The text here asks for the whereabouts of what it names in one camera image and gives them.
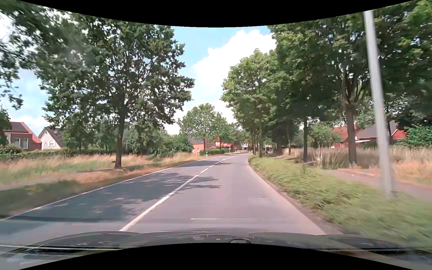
tall grass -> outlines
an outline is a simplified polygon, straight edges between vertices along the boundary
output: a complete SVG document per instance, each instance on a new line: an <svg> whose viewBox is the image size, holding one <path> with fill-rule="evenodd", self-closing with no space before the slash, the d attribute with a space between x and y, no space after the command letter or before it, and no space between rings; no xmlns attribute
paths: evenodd
<svg viewBox="0 0 432 270"><path fill-rule="evenodd" d="M355 169L366 169L368 173L380 175L377 148L356 148ZM397 179L432 186L432 148L410 149L403 146L391 147L394 175ZM289 159L302 160L303 149L285 149L283 155ZM322 169L349 168L347 148L309 148L308 159Z"/></svg>
<svg viewBox="0 0 432 270"><path fill-rule="evenodd" d="M377 167L379 156L377 148L356 148L357 164L361 168ZM432 164L432 148L410 149L403 146L393 146L390 150L394 163ZM291 155L284 149L283 155L297 160L303 159L302 148L292 148ZM316 166L324 169L337 169L349 167L349 154L347 148L308 148L308 159Z"/></svg>
<svg viewBox="0 0 432 270"><path fill-rule="evenodd" d="M174 156L158 160L153 159L152 156L127 155L122 157L122 164L123 166L132 166L158 162L158 166L165 166L201 158L190 153L176 153ZM71 173L110 169L114 167L115 160L115 155L91 155L0 161L0 185L27 182L42 177L53 178Z"/></svg>

blue sky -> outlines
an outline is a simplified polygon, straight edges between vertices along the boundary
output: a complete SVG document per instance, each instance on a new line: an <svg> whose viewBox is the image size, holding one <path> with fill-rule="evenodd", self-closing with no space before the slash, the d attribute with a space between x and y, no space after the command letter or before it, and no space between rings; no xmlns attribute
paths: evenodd
<svg viewBox="0 0 432 270"><path fill-rule="evenodd" d="M236 65L243 57L251 55L256 49L267 52L276 45L270 37L266 26L196 28L174 27L175 39L185 43L185 53L181 60L186 68L181 70L185 76L195 78L195 87L191 89L193 101L186 103L183 111L175 115L175 119L183 117L186 111L201 103L209 102L215 106L229 121L232 113L219 98L222 94L221 84L228 74L231 65ZM45 112L42 107L47 100L47 94L39 89L39 80L31 71L22 70L21 79L14 83L22 94L24 105L20 110L14 110L3 99L2 104L8 110L13 121L25 122L36 135L48 123L43 119ZM179 131L177 125L166 125L171 134Z"/></svg>

metal pole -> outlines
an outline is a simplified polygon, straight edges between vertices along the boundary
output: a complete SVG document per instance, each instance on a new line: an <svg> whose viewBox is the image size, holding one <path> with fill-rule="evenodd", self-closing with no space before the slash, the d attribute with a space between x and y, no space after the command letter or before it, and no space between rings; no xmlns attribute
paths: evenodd
<svg viewBox="0 0 432 270"><path fill-rule="evenodd" d="M373 101L374 119L379 152L379 165L381 167L382 184L384 192L391 198L395 196L394 180L389 153L388 132L386 130L385 104L383 86L379 70L378 48L376 45L375 20L373 10L364 11L364 28L366 30L366 45L368 47L369 76L371 80L371 94Z"/></svg>

road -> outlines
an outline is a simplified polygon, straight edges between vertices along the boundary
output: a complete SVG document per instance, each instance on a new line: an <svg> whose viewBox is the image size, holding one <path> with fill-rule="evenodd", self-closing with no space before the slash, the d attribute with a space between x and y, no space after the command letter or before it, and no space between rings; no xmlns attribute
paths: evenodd
<svg viewBox="0 0 432 270"><path fill-rule="evenodd" d="M0 244L28 245L93 231L206 227L325 234L241 154L194 161L0 220Z"/></svg>

hedge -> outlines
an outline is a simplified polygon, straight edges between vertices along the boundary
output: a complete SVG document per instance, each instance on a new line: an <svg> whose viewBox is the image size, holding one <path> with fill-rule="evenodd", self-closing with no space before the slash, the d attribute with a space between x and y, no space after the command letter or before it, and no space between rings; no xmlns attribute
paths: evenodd
<svg viewBox="0 0 432 270"><path fill-rule="evenodd" d="M208 155L220 155L220 154L225 154L225 153L229 153L231 152L230 148L223 148L223 149L206 149L206 151L200 151L199 154L200 155L206 155L206 152L208 152Z"/></svg>

